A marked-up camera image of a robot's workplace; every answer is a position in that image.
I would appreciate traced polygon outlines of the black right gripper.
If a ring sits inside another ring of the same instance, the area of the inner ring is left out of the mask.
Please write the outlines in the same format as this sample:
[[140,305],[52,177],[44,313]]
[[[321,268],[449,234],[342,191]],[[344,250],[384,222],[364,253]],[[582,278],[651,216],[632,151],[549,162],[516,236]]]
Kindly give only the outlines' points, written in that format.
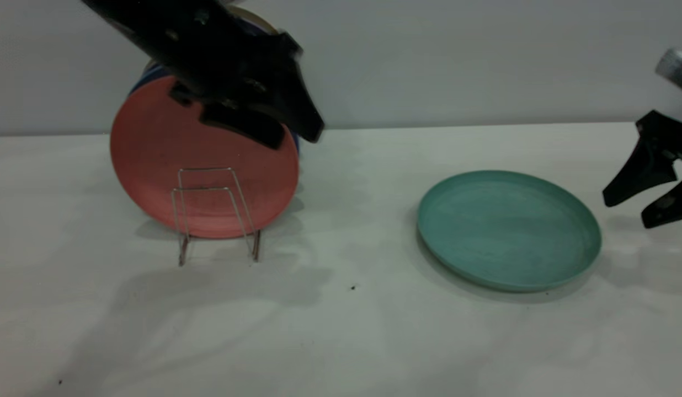
[[[682,121],[652,110],[636,121],[640,138],[630,157],[603,189],[604,204],[618,206],[641,192],[673,183],[674,160],[682,161]],[[646,229],[682,221],[682,181],[641,213]]]

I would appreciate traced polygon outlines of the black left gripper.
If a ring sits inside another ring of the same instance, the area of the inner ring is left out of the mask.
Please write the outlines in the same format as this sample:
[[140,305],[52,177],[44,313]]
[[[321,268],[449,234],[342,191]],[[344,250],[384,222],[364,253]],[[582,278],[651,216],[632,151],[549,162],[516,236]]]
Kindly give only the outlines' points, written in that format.
[[147,31],[147,82],[170,78],[170,93],[182,105],[211,103],[203,105],[200,123],[278,150],[285,129],[260,111],[283,111],[303,140],[320,140],[325,122],[290,34],[219,1],[149,1]]

